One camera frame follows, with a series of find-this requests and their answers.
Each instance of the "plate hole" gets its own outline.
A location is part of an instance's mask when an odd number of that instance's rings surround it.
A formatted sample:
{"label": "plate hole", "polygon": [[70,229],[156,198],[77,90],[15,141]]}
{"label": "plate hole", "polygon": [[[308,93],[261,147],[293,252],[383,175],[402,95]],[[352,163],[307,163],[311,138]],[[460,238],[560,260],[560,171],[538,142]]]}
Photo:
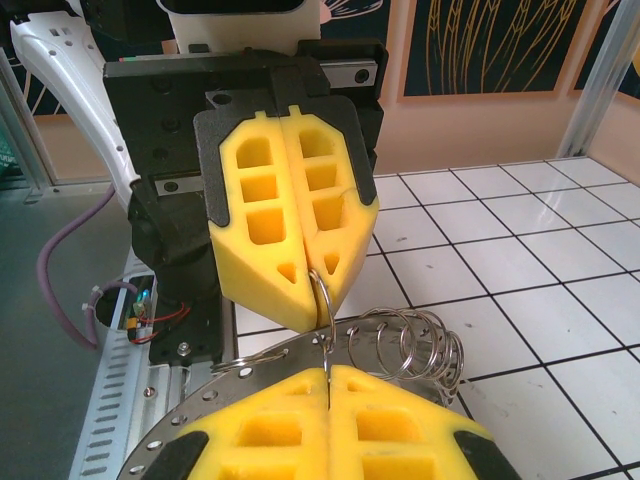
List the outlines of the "plate hole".
{"label": "plate hole", "polygon": [[144,465],[137,465],[129,469],[131,475],[140,475],[144,471]]}
{"label": "plate hole", "polygon": [[306,174],[307,185],[311,192],[336,186],[337,167],[335,165],[307,168]]}
{"label": "plate hole", "polygon": [[162,440],[155,440],[153,442],[147,443],[147,450],[149,450],[150,452],[157,450],[160,447],[162,447]]}
{"label": "plate hole", "polygon": [[300,132],[300,149],[304,158],[324,157],[333,153],[331,140],[320,130]]}
{"label": "plate hole", "polygon": [[240,180],[240,185],[245,203],[278,198],[278,184],[275,175],[243,178]]}
{"label": "plate hole", "polygon": [[324,264],[327,267],[327,273],[333,275],[340,262],[340,255],[337,253],[328,253],[324,256]]}
{"label": "plate hole", "polygon": [[337,230],[344,226],[342,197],[322,198],[313,202],[313,213],[318,229],[322,231]]}
{"label": "plate hole", "polygon": [[247,213],[249,238],[256,245],[282,242],[287,236],[280,208]]}
{"label": "plate hole", "polygon": [[283,263],[278,265],[280,274],[291,283],[296,283],[296,266],[293,263]]}
{"label": "plate hole", "polygon": [[214,398],[217,398],[217,396],[218,396],[218,392],[216,392],[215,390],[208,390],[202,394],[202,399],[205,402],[210,402]]}
{"label": "plate hole", "polygon": [[399,409],[362,410],[356,414],[356,426],[361,442],[416,443],[423,440],[411,415]]}
{"label": "plate hole", "polygon": [[249,378],[253,374],[253,368],[245,367],[238,372],[238,377]]}
{"label": "plate hole", "polygon": [[293,447],[302,444],[300,420],[293,413],[265,413],[244,422],[239,447]]}
{"label": "plate hole", "polygon": [[171,425],[173,425],[174,427],[177,427],[179,425],[184,425],[186,421],[187,421],[186,415],[178,415],[177,417],[173,417],[171,419]]}
{"label": "plate hole", "polygon": [[362,457],[363,480],[396,480],[402,478],[442,478],[433,456],[380,455]]}
{"label": "plate hole", "polygon": [[373,392],[373,388],[354,379],[347,382],[347,390],[350,392]]}
{"label": "plate hole", "polygon": [[236,152],[238,168],[254,168],[273,164],[271,145],[265,137],[245,140]]}

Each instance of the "purple cable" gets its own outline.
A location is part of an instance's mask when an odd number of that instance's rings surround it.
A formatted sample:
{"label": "purple cable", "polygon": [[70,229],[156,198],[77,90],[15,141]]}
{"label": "purple cable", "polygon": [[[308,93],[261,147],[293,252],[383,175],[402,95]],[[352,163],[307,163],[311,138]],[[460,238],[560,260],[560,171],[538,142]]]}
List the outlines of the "purple cable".
{"label": "purple cable", "polygon": [[[56,233],[53,237],[51,237],[49,241],[45,244],[45,246],[42,247],[42,250],[40,251],[40,255],[38,255],[38,262],[36,264],[38,284],[40,285],[40,290],[42,290],[42,295],[44,296],[44,299],[46,300],[46,302],[49,304],[49,307],[51,308],[51,310],[53,311],[53,314],[56,317],[56,320],[58,321],[62,329],[67,333],[67,335],[69,335],[73,339],[74,342],[76,342],[81,347],[86,348],[87,350],[95,350],[98,348],[98,336],[96,333],[96,325],[95,325],[95,322],[93,321],[93,312],[88,312],[91,314],[90,316],[87,315],[87,312],[85,312],[85,318],[86,318],[86,324],[87,324],[86,325],[87,336],[89,337],[87,338],[84,335],[82,335],[82,333],[71,323],[67,315],[64,313],[64,310],[62,310],[62,307],[58,303],[58,299],[53,293],[53,288],[51,287],[51,281],[49,279],[49,258],[51,257],[53,250],[58,246],[58,244],[62,240],[67,238],[75,230],[77,230],[79,227],[84,225],[96,213],[102,210],[104,206],[107,203],[109,203],[109,200],[111,200],[114,193],[115,193],[115,188],[113,187],[113,185],[110,185],[106,193],[104,194],[104,196],[100,199],[100,201],[95,206],[91,207],[89,210],[84,212],[82,215],[80,215],[78,218],[73,220],[71,223],[65,226],[62,230]],[[123,285],[128,285],[128,284],[121,285],[120,282],[109,283],[105,286],[105,288],[102,289],[102,291],[104,292],[109,288],[115,288],[115,287],[119,288],[119,287],[122,287]],[[131,285],[131,287],[137,292],[137,289],[133,285]]]}

